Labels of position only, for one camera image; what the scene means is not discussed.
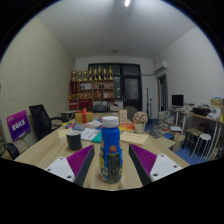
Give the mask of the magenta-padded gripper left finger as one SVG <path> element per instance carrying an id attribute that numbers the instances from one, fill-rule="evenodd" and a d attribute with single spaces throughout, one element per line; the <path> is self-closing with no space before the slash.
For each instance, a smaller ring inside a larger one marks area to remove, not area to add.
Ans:
<path id="1" fill-rule="evenodd" d="M 82 186 L 94 155 L 94 146 L 90 145 L 69 157 L 57 158 L 46 171 Z"/>

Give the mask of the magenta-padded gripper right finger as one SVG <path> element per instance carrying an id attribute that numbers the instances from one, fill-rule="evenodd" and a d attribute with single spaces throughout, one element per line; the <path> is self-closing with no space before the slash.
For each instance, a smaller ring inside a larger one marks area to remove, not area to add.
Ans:
<path id="1" fill-rule="evenodd" d="M 143 186 L 182 169 L 165 154 L 155 155 L 133 144 L 129 145 L 129 155 Z"/>

